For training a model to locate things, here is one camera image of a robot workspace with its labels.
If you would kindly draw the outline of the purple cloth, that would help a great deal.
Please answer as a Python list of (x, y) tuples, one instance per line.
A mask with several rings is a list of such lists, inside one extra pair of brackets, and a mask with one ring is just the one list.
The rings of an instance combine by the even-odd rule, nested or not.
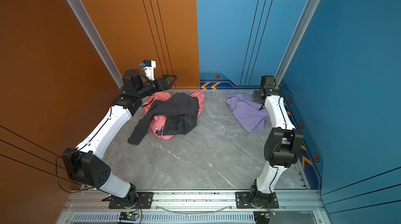
[(255, 130), (263, 130), (269, 113), (261, 104), (253, 102), (249, 95), (244, 93), (230, 93), (226, 95), (226, 103), (241, 126), (250, 134)]

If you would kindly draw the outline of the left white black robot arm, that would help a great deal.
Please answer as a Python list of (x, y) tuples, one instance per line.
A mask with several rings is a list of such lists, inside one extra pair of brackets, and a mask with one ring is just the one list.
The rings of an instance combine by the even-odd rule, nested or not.
[(105, 200), (110, 203), (110, 208), (139, 208), (140, 198), (135, 185), (114, 175), (102, 158), (119, 130), (142, 106), (143, 99), (171, 89), (176, 80), (176, 75), (155, 77), (152, 67), (145, 67), (143, 71), (127, 70), (119, 95), (102, 121), (76, 148), (67, 148), (59, 156), (69, 179), (107, 193)]

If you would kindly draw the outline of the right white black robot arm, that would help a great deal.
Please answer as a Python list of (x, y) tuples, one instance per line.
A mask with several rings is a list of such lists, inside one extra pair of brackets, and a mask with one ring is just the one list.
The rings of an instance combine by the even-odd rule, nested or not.
[(260, 89), (254, 91), (252, 101), (267, 110), (272, 129), (264, 146), (265, 166), (251, 186), (251, 204), (255, 208), (278, 208), (275, 186), (281, 175), (297, 163), (303, 132), (291, 122), (284, 95), (273, 76), (261, 77)]

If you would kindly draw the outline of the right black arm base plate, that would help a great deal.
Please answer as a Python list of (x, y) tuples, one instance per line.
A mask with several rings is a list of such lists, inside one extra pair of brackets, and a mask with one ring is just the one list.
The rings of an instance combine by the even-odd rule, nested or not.
[(239, 191), (235, 192), (236, 207), (238, 209), (263, 208), (278, 209), (279, 203), (276, 193), (264, 194)]

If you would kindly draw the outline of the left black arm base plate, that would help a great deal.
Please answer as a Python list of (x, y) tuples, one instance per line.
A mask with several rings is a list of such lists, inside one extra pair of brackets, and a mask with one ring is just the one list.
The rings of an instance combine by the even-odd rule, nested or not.
[(109, 202), (109, 209), (151, 209), (153, 197), (153, 192), (131, 192), (125, 198), (110, 196), (102, 201)]

